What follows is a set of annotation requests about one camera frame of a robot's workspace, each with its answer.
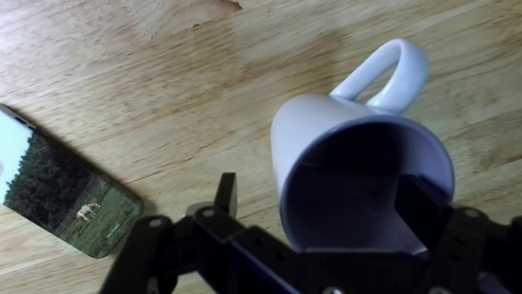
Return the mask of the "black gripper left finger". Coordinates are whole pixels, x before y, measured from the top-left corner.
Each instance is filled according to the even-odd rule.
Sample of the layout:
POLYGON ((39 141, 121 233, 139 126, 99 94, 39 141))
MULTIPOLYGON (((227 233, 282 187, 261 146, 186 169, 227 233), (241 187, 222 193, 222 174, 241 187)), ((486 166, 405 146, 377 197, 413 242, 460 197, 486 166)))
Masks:
POLYGON ((237 216, 237 175, 227 172, 220 177, 214 206, 228 216, 237 216))

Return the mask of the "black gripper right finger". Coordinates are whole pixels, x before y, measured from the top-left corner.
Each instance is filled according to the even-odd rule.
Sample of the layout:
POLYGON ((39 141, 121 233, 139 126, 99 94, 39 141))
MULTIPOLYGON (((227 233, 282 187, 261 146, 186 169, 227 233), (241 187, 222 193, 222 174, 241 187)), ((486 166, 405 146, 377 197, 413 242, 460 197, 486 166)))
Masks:
POLYGON ((449 195, 419 175, 401 175, 396 187, 395 210, 421 246, 432 251, 449 223, 449 195))

